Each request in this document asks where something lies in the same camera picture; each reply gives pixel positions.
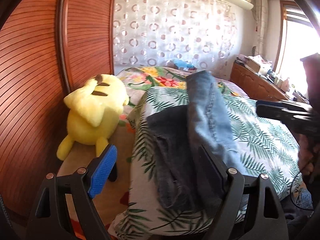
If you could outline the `person's right hand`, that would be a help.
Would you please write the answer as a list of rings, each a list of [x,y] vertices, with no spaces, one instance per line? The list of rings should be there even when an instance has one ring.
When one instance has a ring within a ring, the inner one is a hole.
[[[298,167],[303,176],[309,176],[314,170],[313,158],[319,153],[319,144],[310,146],[307,136],[299,135]]]

